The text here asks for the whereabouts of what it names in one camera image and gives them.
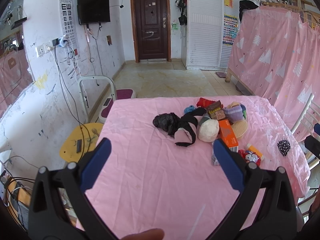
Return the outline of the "left hand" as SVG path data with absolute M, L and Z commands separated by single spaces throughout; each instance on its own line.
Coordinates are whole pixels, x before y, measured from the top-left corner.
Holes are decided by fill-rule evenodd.
M 164 238 L 162 229 L 150 229 L 140 233 L 134 233 L 123 237 L 121 240 L 162 240 Z

